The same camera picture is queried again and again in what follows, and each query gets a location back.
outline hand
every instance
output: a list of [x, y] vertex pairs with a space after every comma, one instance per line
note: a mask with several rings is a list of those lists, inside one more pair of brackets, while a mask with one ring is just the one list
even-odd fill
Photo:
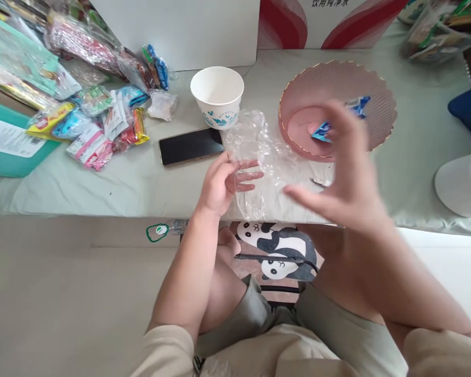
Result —
[[332, 129], [328, 137], [335, 143], [335, 180], [320, 194], [295, 185], [283, 192], [297, 203], [325, 219], [357, 231], [376, 229], [388, 219], [377, 188], [375, 167], [370, 160], [365, 123], [338, 101], [324, 109]]
[[263, 177], [263, 172], [236, 172], [257, 166], [258, 161], [256, 160], [230, 161], [229, 153], [222, 153], [206, 173], [196, 210], [207, 210], [218, 218], [222, 217], [229, 209], [236, 192], [255, 189], [254, 184], [243, 184], [241, 182]]

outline panda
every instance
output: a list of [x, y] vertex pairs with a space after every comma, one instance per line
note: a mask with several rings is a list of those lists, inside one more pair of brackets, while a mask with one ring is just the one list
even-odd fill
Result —
[[[316, 264], [316, 250], [309, 237], [298, 231], [294, 224], [241, 222], [237, 238], [274, 257], [305, 258]], [[314, 279], [312, 267], [293, 262], [263, 261], [262, 278], [280, 280], [290, 278], [302, 281]]]

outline floor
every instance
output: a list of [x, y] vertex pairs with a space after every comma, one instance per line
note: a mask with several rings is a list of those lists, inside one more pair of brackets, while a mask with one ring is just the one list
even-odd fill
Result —
[[[127, 375], [178, 244], [153, 224], [0, 217], [0, 376]], [[402, 233], [471, 316], [471, 238]]]

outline white bucket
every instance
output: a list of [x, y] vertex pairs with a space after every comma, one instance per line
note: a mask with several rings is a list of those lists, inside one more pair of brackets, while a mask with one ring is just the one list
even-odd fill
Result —
[[244, 80], [236, 71], [214, 66], [197, 72], [190, 82], [208, 126], [224, 130], [237, 122]]
[[444, 205], [459, 215], [471, 217], [471, 154], [439, 168], [434, 187]]

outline shorts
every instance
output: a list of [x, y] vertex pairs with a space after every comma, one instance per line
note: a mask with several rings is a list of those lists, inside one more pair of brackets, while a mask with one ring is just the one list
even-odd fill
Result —
[[352, 314], [319, 293], [300, 284], [293, 310], [272, 310], [259, 284], [248, 275], [239, 305], [217, 328], [199, 336], [196, 355], [207, 358], [243, 339], [254, 338], [281, 324], [305, 327], [361, 376], [406, 376], [408, 367], [386, 326]]

